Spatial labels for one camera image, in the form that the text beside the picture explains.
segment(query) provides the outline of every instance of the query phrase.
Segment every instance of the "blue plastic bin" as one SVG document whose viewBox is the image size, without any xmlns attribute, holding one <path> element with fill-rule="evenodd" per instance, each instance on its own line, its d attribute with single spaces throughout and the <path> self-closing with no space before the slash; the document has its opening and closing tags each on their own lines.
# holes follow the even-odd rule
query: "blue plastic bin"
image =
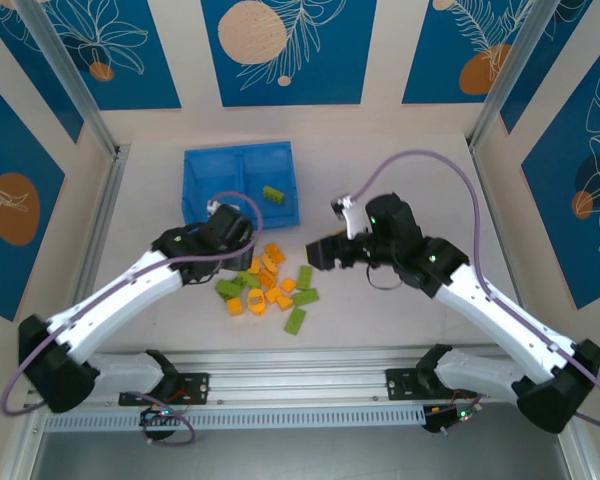
<svg viewBox="0 0 600 480">
<path fill-rule="evenodd" d="M 265 186 L 283 192 L 284 202 L 277 204 L 265 199 L 262 194 Z M 244 193 L 256 202 L 262 211 L 264 228 L 300 224 L 289 142 L 185 152 L 182 213 L 186 223 L 206 221 L 209 199 L 227 190 Z M 240 207 L 255 222 L 255 214 L 246 202 L 228 197 L 224 201 Z"/>
</svg>

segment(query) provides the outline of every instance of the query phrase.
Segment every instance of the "yellow lego brick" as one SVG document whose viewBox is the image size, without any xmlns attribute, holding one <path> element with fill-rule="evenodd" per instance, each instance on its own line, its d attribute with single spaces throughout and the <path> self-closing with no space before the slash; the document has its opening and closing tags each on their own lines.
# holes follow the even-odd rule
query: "yellow lego brick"
<svg viewBox="0 0 600 480">
<path fill-rule="evenodd" d="M 244 306 L 239 298 L 230 298 L 227 300 L 227 308 L 229 309 L 229 314 L 232 317 L 235 317 L 236 315 L 242 315 L 244 313 Z"/>
<path fill-rule="evenodd" d="M 262 264 L 264 265 L 264 267 L 267 270 L 269 270 L 274 275 L 278 274 L 278 266 L 276 265 L 276 262 L 274 262 L 271 259 L 271 257 L 269 255 L 267 255 L 266 253 L 262 254 Z"/>
<path fill-rule="evenodd" d="M 260 257 L 253 257 L 251 259 L 251 268 L 247 270 L 251 275 L 257 275 L 260 273 Z"/>
<path fill-rule="evenodd" d="M 290 278 L 285 278 L 282 284 L 280 284 L 280 288 L 282 288 L 287 293 L 291 293 L 296 289 L 296 282 L 294 282 Z"/>
<path fill-rule="evenodd" d="M 276 298 L 276 303 L 283 312 L 293 307 L 293 300 L 291 300 L 289 297 L 285 297 L 284 295 L 280 295 L 278 298 Z"/>
<path fill-rule="evenodd" d="M 267 303 L 264 301 L 264 292 L 259 288 L 249 290 L 247 295 L 247 306 L 255 315 L 263 315 L 267 311 Z"/>
<path fill-rule="evenodd" d="M 266 269 L 260 270 L 258 281 L 267 290 L 276 286 L 276 276 Z"/>
<path fill-rule="evenodd" d="M 273 262 L 276 265 L 278 265 L 286 260 L 284 254 L 280 250 L 280 247 L 278 247 L 278 245 L 275 243 L 270 243 L 269 245 L 264 247 L 264 251 L 266 252 L 267 255 L 269 255 L 269 258 L 271 258 L 271 260 L 273 260 Z"/>
<path fill-rule="evenodd" d="M 282 295 L 282 290 L 280 290 L 278 287 L 274 287 L 264 294 L 269 303 L 276 303 L 276 298 L 278 298 L 280 295 Z"/>
</svg>

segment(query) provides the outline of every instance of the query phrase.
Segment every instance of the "beige circle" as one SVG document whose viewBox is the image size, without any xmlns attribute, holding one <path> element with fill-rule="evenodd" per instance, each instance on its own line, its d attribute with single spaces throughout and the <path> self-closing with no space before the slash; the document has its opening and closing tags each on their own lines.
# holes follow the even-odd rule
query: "beige circle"
<svg viewBox="0 0 600 480">
<path fill-rule="evenodd" d="M 45 3 L 49 0 L 38 0 L 38 3 Z M 15 10 L 16 6 L 13 4 L 13 0 L 0 0 L 0 5 L 7 7 L 9 10 Z"/>
<path fill-rule="evenodd" d="M 218 24 L 220 44 L 232 60 L 242 65 L 265 63 L 287 45 L 287 29 L 271 7 L 247 0 L 236 3 Z"/>
<path fill-rule="evenodd" d="M 433 8 L 436 10 L 446 10 L 456 3 L 455 0 L 433 0 Z"/>
</svg>

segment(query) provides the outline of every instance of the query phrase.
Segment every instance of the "toy brick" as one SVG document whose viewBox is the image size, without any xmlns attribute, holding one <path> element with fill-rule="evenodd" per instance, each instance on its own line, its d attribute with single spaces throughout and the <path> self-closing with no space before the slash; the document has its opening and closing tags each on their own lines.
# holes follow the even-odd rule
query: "toy brick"
<svg viewBox="0 0 600 480">
<path fill-rule="evenodd" d="M 260 270 L 258 281 L 260 282 L 260 285 L 267 289 L 276 286 L 276 276 L 267 269 Z"/>
<path fill-rule="evenodd" d="M 296 282 L 296 288 L 298 290 L 308 290 L 311 288 L 311 277 L 313 276 L 313 268 L 308 265 L 300 267 L 300 273 L 298 274 L 298 281 Z"/>
<path fill-rule="evenodd" d="M 286 260 L 284 254 L 280 250 L 280 247 L 278 247 L 276 243 L 270 243 L 269 245 L 264 247 L 264 251 L 267 255 L 269 255 L 269 258 L 271 258 L 271 260 L 273 260 L 276 265 Z"/>
<path fill-rule="evenodd" d="M 280 295 L 282 295 L 282 290 L 280 290 L 278 287 L 274 287 L 264 294 L 269 303 L 276 303 L 276 298 L 278 298 Z"/>
<path fill-rule="evenodd" d="M 263 315 L 267 311 L 267 303 L 264 301 L 264 292 L 259 288 L 249 290 L 247 295 L 247 307 L 255 315 Z"/>
<path fill-rule="evenodd" d="M 221 295 L 229 295 L 231 298 L 239 297 L 240 293 L 242 293 L 242 288 L 240 285 L 236 285 L 229 280 L 219 280 L 216 283 L 216 292 Z"/>
<path fill-rule="evenodd" d="M 282 288 L 287 293 L 291 293 L 296 289 L 296 282 L 294 282 L 290 278 L 285 278 L 282 284 L 280 284 L 280 288 Z"/>
<path fill-rule="evenodd" d="M 260 257 L 253 257 L 251 259 L 251 268 L 247 270 L 251 275 L 257 275 L 260 273 Z"/>
<path fill-rule="evenodd" d="M 242 305 L 242 301 L 239 298 L 230 298 L 227 301 L 227 309 L 229 309 L 229 314 L 232 317 L 244 313 L 244 305 Z"/>
<path fill-rule="evenodd" d="M 293 300 L 289 297 L 285 297 L 284 295 L 280 295 L 278 298 L 276 298 L 276 303 L 283 312 L 293 307 Z"/>
<path fill-rule="evenodd" d="M 292 295 L 293 303 L 297 307 L 301 307 L 303 305 L 307 305 L 309 303 L 317 302 L 320 300 L 318 296 L 318 291 L 315 288 L 310 288 L 309 290 L 305 290 L 304 292 L 296 293 Z"/>
<path fill-rule="evenodd" d="M 289 320 L 287 320 L 284 331 L 290 333 L 291 335 L 297 335 L 306 315 L 307 312 L 301 308 L 294 308 L 289 316 Z"/>
<path fill-rule="evenodd" d="M 272 202 L 279 204 L 284 203 L 284 193 L 268 185 L 265 185 L 265 187 L 262 189 L 262 195 L 264 196 L 264 198 Z"/>
<path fill-rule="evenodd" d="M 269 255 L 267 255 L 266 253 L 262 254 L 262 264 L 264 265 L 264 267 L 269 270 L 271 273 L 273 273 L 274 275 L 278 274 L 278 266 L 276 265 L 276 263 L 271 259 L 271 257 Z"/>
<path fill-rule="evenodd" d="M 239 278 L 242 283 L 249 288 L 258 288 L 260 286 L 258 279 L 249 272 L 240 272 L 237 278 Z"/>
</svg>

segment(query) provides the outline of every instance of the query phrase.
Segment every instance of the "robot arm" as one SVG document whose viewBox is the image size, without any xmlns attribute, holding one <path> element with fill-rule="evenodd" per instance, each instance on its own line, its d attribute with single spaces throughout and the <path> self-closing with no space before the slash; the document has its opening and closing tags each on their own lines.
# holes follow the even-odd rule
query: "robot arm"
<svg viewBox="0 0 600 480">
<path fill-rule="evenodd" d="M 45 338 L 65 328 L 25 370 L 49 408 L 65 412 L 90 395 L 128 390 L 151 392 L 158 399 L 171 396 L 177 390 L 178 373 L 159 352 L 126 357 L 123 363 L 119 357 L 94 352 L 109 335 L 158 299 L 200 283 L 220 268 L 246 270 L 253 250 L 224 261 L 172 265 L 168 259 L 235 251 L 249 242 L 252 233 L 249 218 L 227 205 L 217 206 L 206 223 L 164 232 L 131 268 L 78 305 L 47 321 L 35 315 L 24 320 L 19 327 L 20 362 Z M 151 271 L 138 278 L 144 269 Z M 76 315 L 79 319 L 71 323 Z"/>
<path fill-rule="evenodd" d="M 418 382 L 430 392 L 440 386 L 492 395 L 518 405 L 543 430 L 559 433 L 593 388 L 558 349 L 582 363 L 594 375 L 600 348 L 590 340 L 575 344 L 549 329 L 487 282 L 481 286 L 468 257 L 444 239 L 422 235 L 411 208 L 395 195 L 383 195 L 366 206 L 362 222 L 350 198 L 332 203 L 347 221 L 347 232 L 307 245 L 309 263 L 330 270 L 363 262 L 372 268 L 389 265 L 400 279 L 432 299 L 461 312 L 502 347 L 513 361 L 472 357 L 450 346 L 437 345 L 417 366 Z M 547 345 L 499 303 L 531 323 L 552 342 Z"/>
</svg>

